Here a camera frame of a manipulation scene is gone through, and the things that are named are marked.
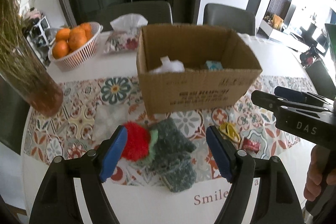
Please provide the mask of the person right hand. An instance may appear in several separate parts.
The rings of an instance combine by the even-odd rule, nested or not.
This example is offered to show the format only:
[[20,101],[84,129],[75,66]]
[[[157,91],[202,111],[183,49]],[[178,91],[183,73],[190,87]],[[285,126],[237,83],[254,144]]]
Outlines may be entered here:
[[304,197],[313,202],[321,193],[322,170],[318,167],[320,147],[315,146],[311,151],[311,161],[307,171]]

